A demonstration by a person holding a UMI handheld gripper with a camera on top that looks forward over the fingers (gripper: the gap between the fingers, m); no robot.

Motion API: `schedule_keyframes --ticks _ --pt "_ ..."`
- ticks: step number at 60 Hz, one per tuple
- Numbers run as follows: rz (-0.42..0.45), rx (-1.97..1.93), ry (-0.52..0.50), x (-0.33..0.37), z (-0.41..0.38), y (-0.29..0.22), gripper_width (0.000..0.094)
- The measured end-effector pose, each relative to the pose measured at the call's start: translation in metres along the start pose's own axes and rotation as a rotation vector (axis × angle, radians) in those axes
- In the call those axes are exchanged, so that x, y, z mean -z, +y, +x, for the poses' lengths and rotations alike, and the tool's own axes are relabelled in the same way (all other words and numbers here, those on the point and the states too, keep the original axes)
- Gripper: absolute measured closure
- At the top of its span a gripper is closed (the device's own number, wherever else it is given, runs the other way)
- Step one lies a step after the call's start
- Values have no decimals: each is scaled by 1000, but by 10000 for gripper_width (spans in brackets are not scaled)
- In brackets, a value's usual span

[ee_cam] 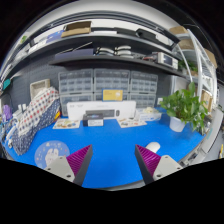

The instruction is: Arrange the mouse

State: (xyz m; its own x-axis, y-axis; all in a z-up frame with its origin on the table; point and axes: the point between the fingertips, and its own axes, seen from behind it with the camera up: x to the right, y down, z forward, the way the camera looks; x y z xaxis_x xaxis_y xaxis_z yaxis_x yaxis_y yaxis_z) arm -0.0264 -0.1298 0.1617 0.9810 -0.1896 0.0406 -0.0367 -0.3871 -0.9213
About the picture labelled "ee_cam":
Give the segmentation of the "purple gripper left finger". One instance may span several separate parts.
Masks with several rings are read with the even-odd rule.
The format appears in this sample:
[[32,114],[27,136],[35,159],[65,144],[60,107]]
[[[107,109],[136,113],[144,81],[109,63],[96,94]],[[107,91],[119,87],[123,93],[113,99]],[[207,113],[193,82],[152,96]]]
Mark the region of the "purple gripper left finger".
[[92,155],[92,146],[88,145],[67,157],[57,157],[45,170],[81,186],[84,182]]

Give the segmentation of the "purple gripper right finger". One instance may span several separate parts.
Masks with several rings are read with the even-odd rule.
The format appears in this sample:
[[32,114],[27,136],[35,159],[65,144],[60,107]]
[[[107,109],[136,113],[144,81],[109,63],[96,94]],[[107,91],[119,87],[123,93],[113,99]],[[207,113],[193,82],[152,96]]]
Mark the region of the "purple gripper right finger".
[[159,156],[140,145],[135,146],[135,157],[145,184],[150,184],[182,169],[181,165],[169,155]]

